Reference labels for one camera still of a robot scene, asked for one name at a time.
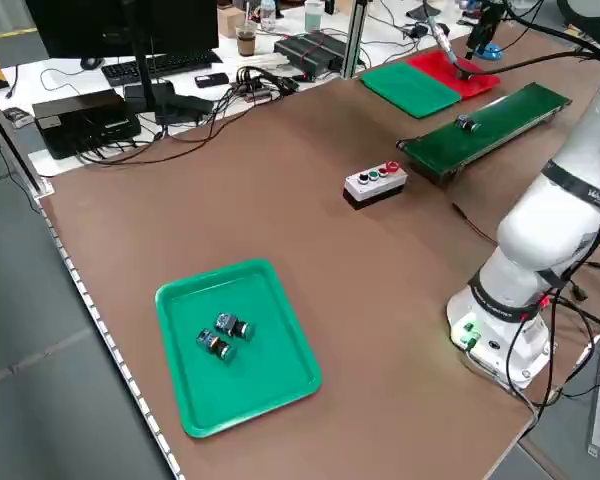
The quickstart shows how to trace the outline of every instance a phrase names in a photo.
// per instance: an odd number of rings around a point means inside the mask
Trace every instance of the white desk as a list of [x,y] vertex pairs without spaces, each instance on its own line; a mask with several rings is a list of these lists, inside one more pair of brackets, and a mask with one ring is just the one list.
[[[421,4],[419,0],[384,0],[385,4],[391,9],[393,17],[397,25],[410,23],[411,20],[405,16],[406,12]],[[449,37],[451,39],[466,35],[469,28],[457,25],[457,21],[461,16],[460,10],[455,6],[453,0],[433,0],[430,2],[433,6],[442,10],[442,13],[437,17],[439,22],[446,23],[450,28]],[[292,8],[284,10],[285,18],[278,20],[275,33],[296,35],[304,32],[304,7]],[[403,40],[402,34],[391,27],[390,25],[378,22],[371,16],[390,22],[390,16],[387,10],[379,1],[374,1],[369,4],[367,11],[367,19],[365,21],[364,32],[362,35],[362,48],[371,59],[372,66],[381,64],[387,57],[391,55],[400,56],[400,53],[407,52],[411,48],[410,39]],[[324,15],[322,17],[321,27],[324,29],[332,28],[348,32],[349,30],[349,15],[344,12],[338,12],[334,15]],[[334,31],[327,32],[346,42],[346,35],[337,34]],[[273,52],[274,43],[281,37],[273,35],[258,35],[256,38],[256,55]],[[401,45],[391,45],[382,43],[368,42],[398,42]],[[419,44],[419,48],[427,48],[434,44],[433,38],[425,37]],[[165,77],[173,83],[176,93],[180,95],[195,95],[200,98],[209,100],[218,100],[226,92],[228,86],[222,85],[199,89],[196,87],[193,78],[197,75],[205,73],[225,72],[230,78],[235,77],[237,68],[244,61],[243,57],[238,54],[237,43],[235,39],[219,36],[219,46],[214,50],[224,63],[214,64],[210,69],[198,70],[195,72],[181,73]],[[365,53],[361,52],[361,59],[368,62]],[[132,57],[121,57],[120,61],[132,60]],[[106,62],[117,63],[118,58],[108,58]],[[33,113],[32,104],[56,100],[60,98],[75,96],[75,91],[69,87],[59,88],[54,91],[47,91],[43,88],[40,82],[40,74],[48,68],[56,68],[63,72],[74,73],[80,71],[79,61],[75,59],[51,59],[42,62],[29,63],[20,65],[19,80],[15,90],[15,94],[11,99],[7,99],[6,91],[0,91],[0,108],[2,110],[8,107],[19,107],[25,111]],[[12,83],[15,78],[15,68],[7,68],[4,70],[7,80]],[[293,67],[278,69],[275,73],[281,75],[293,75],[300,73]],[[329,79],[335,78],[336,75],[329,76],[325,80],[317,81],[316,83],[301,84],[301,89],[312,88]],[[57,88],[65,83],[70,83],[80,92],[80,94],[107,90],[110,88],[107,80],[102,72],[98,70],[85,71],[75,76],[65,76],[57,72],[46,72],[44,74],[44,82],[48,88]],[[116,91],[122,95],[122,87],[117,87]],[[252,104],[242,100],[234,102],[227,110],[226,115],[233,115],[238,112],[251,108]],[[143,114],[144,117],[153,120],[153,114]],[[142,129],[136,140],[151,140],[151,131],[159,131],[159,128],[141,118],[141,122],[145,128]],[[187,130],[188,127],[169,127],[169,131],[178,133]],[[107,152],[110,155],[116,155],[119,150],[111,149]],[[83,163],[76,157],[69,157],[63,160],[54,160],[47,150],[41,150],[30,154],[31,161],[38,173],[45,176],[54,176],[59,173],[79,168]]]

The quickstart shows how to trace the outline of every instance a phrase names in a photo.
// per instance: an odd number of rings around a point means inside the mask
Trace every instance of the robotic arm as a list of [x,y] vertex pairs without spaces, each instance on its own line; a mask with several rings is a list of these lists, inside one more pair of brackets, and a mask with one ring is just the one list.
[[[558,5],[569,22],[600,43],[600,0]],[[572,183],[582,181],[598,202],[559,186],[555,172],[575,179]],[[545,292],[559,288],[552,280],[587,254],[599,229],[600,89],[566,143],[500,223],[498,248],[449,300],[452,341],[462,349],[471,341],[472,357],[503,382],[528,386],[552,348],[538,304]]]

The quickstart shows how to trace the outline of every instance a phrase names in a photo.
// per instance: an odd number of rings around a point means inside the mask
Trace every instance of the brown table surface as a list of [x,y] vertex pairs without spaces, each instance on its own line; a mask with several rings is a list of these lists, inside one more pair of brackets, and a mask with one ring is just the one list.
[[[517,32],[504,27],[498,40],[506,44]],[[464,52],[462,45],[456,42]],[[506,62],[563,48],[529,33]],[[403,160],[396,140],[429,132],[531,81],[573,105],[477,162],[446,192],[413,174],[402,195],[372,207],[356,212],[343,200],[345,176]],[[83,168],[55,178],[56,193],[43,206],[183,473],[225,479],[486,475],[529,413],[470,372],[448,340],[446,301],[493,250],[449,205],[458,202],[494,234],[599,83],[594,62],[542,63],[502,75],[487,94],[415,120],[358,81],[332,81],[256,108],[178,160]],[[187,147],[166,139],[137,158]],[[322,367],[323,386],[211,438],[189,438],[180,426],[155,291],[254,257],[276,268]],[[600,315],[600,274],[579,278],[589,290],[587,305]],[[564,379],[585,338],[564,317],[559,325],[556,369]],[[369,344],[370,330],[382,336],[381,347]],[[531,387],[536,398],[544,382],[541,376]]]

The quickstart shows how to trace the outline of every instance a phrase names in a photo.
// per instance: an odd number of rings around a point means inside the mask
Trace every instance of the green cutting board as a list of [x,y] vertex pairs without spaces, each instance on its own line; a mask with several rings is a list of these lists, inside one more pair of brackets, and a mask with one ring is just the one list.
[[[250,260],[162,286],[156,309],[180,418],[206,437],[310,395],[322,373],[269,262]],[[219,313],[255,327],[249,341],[214,330]],[[204,328],[236,349],[225,363],[196,343]]]
[[462,96],[405,63],[362,74],[360,81],[415,118],[426,117],[462,100]]

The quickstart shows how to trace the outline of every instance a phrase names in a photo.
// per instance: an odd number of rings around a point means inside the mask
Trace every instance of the computer monitor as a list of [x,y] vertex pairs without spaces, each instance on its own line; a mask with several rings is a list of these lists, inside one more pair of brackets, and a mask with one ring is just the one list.
[[51,57],[134,55],[141,87],[125,87],[135,113],[156,112],[185,99],[170,83],[151,84],[146,55],[218,46],[216,0],[26,0]]

